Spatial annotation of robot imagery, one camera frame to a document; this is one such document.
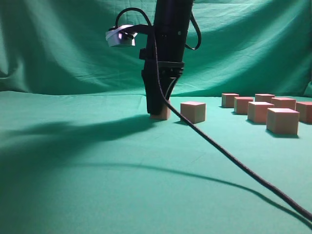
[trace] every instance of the cable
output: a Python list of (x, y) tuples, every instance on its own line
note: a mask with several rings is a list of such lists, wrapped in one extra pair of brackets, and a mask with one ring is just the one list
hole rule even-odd
[(123, 9), (123, 10), (117, 15), (117, 17), (116, 17), (116, 22), (115, 22), (115, 27), (116, 27), (116, 28), (118, 28), (118, 21), (119, 21), (119, 18), (122, 16), (123, 13), (125, 13), (125, 12), (127, 12), (127, 11), (138, 11), (138, 12), (140, 12), (140, 13), (144, 16), (144, 18), (145, 18), (147, 24), (148, 24), (149, 26), (152, 26), (152, 23), (151, 23), (150, 19), (148, 18), (148, 16), (145, 14), (144, 11), (142, 11), (140, 8), (129, 7), (129, 8)]
[(192, 22), (192, 25), (194, 26), (194, 28), (196, 30), (196, 33), (197, 33), (197, 45), (195, 48), (192, 48), (188, 44), (185, 44), (185, 47), (190, 49), (190, 50), (197, 50), (201, 44), (201, 32), (200, 32), (199, 26), (198, 26), (198, 24), (194, 18), (193, 13), (191, 14), (191, 22)]
[[(148, 19), (147, 15), (144, 13), (144, 11), (138, 9), (139, 12), (145, 17), (146, 21), (149, 25), (151, 25), (150, 20)], [(257, 175), (255, 172), (253, 172), (251, 169), (249, 169), (247, 166), (245, 166), (242, 162), (240, 162), (237, 158), (235, 158), (232, 154), (230, 154), (228, 151), (226, 151), (222, 146), (220, 146), (218, 143), (216, 143), (213, 139), (211, 139), (208, 135), (206, 135), (204, 132), (202, 132), (199, 128), (197, 128), (194, 124), (192, 124), (185, 116), (183, 116), (179, 111), (177, 111), (166, 99), (164, 96), (164, 93), (161, 89), (160, 84), (160, 78), (159, 78), (159, 68), (158, 68), (158, 55), (157, 55), (157, 43), (156, 43), (156, 36), (154, 32), (152, 32), (152, 36), (154, 38), (154, 53), (155, 53), (155, 60), (156, 60), (156, 73), (157, 73), (157, 84), (158, 88), (161, 94), (161, 98), (164, 102), (164, 104), (172, 111), (174, 112), (179, 118), (181, 118), (187, 125), (189, 125), (195, 132), (197, 132), (200, 136), (202, 136), (206, 141), (208, 141), (210, 144), (212, 144), (216, 149), (218, 149), (224, 156), (226, 156), (231, 162), (233, 162), (237, 167), (239, 167), (242, 171), (244, 171), (246, 174), (248, 174), (250, 177), (252, 177), (254, 180), (256, 180), (258, 183), (260, 183), (262, 186), (269, 189), (271, 192), (273, 192), (275, 195), (280, 197), (282, 200), (284, 200), (287, 204), (289, 204), (294, 210), (296, 210), (299, 214), (301, 214), (303, 217), (308, 219), (310, 222), (312, 222), (312, 214), (305, 210), (303, 207), (301, 207), (299, 204), (297, 204), (294, 200), (292, 200), (289, 196), (287, 196), (285, 193), (283, 193), (281, 190), (279, 190), (277, 187), (273, 186), (271, 183), (267, 182), (265, 179), (261, 178), (259, 175)]]
[(178, 78), (173, 79), (173, 81), (171, 81), (171, 83), (169, 84), (168, 89), (167, 89), (167, 92), (166, 92), (166, 94), (165, 94), (165, 97), (166, 97), (166, 98), (167, 98), (167, 95), (168, 95), (169, 90), (171, 89), (171, 86), (173, 86), (173, 85), (176, 83), (177, 79), (178, 79)]

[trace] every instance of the green cloth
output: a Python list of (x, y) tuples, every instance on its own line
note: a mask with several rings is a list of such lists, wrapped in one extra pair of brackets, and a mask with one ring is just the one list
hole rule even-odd
[[(109, 48), (105, 32), (126, 7), (154, 19), (156, 0), (0, 0), (0, 90), (139, 94), (137, 47)], [(174, 96), (302, 96), (311, 81), (311, 0), (195, 0), (202, 46), (185, 51)], [(120, 23), (145, 23), (137, 12)], [(190, 24), (188, 43), (196, 45)]]
[[(197, 126), (312, 211), (312, 125), (266, 132), (219, 97)], [(297, 100), (312, 98), (297, 97)], [(280, 198), (144, 96), (0, 92), (1, 234), (310, 234)]]

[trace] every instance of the green backdrop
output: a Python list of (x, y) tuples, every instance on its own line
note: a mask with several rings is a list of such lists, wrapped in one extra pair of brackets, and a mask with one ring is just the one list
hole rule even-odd
[[(0, 90), (39, 94), (144, 94), (137, 47), (108, 47), (126, 7), (154, 18), (156, 0), (0, 0)], [(311, 0), (196, 0), (202, 46), (186, 50), (173, 96), (311, 96)], [(137, 12), (121, 23), (145, 23)], [(188, 43), (196, 44), (189, 29)]]

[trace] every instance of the cube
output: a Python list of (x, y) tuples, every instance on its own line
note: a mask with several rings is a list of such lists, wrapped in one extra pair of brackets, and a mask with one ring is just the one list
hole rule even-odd
[(240, 115), (248, 114), (248, 102), (254, 101), (253, 97), (234, 97), (234, 112)]
[(180, 104), (180, 112), (191, 123), (199, 123), (206, 120), (206, 104), (203, 102), (182, 102)]
[(234, 97), (239, 97), (239, 94), (222, 94), (222, 107), (234, 108)]
[(300, 113), (299, 121), (312, 123), (312, 101), (297, 102), (296, 111)]
[(273, 97), (271, 103), (274, 104), (274, 108), (289, 108), (296, 110), (296, 99), (288, 97)]
[(273, 108), (274, 104), (265, 101), (251, 101), (248, 103), (247, 119), (255, 123), (266, 123), (268, 108)]
[(297, 135), (299, 112), (290, 108), (268, 108), (267, 129), (275, 134)]
[(159, 119), (159, 120), (168, 120), (171, 115), (171, 110), (164, 104), (162, 110), (159, 115), (150, 115), (152, 119)]
[(254, 101), (265, 101), (265, 102), (271, 102), (271, 99), (274, 98), (275, 95), (273, 94), (256, 94)]

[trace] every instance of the wooden cube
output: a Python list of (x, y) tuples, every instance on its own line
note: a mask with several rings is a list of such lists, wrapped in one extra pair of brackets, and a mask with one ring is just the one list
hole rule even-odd
[(274, 108), (289, 108), (296, 109), (296, 99), (288, 97), (273, 97), (271, 103), (274, 104)]
[(297, 102), (296, 111), (300, 113), (301, 122), (312, 123), (312, 101)]
[(234, 97), (239, 97), (239, 94), (222, 94), (222, 107), (234, 108)]
[(159, 115), (150, 115), (152, 119), (159, 119), (159, 120), (168, 120), (171, 115), (171, 110), (164, 104)]
[(274, 104), (265, 101), (251, 101), (248, 103), (247, 119), (255, 123), (266, 123), (268, 108), (273, 108)]
[(254, 101), (265, 101), (265, 102), (271, 102), (271, 99), (274, 98), (275, 95), (273, 94), (256, 94)]
[(298, 134), (299, 112), (290, 108), (269, 108), (267, 129), (276, 134)]
[(248, 114), (248, 102), (254, 101), (253, 97), (234, 97), (234, 112), (240, 115)]
[(206, 120), (206, 104), (203, 102), (182, 102), (180, 105), (180, 112), (191, 123), (199, 123)]

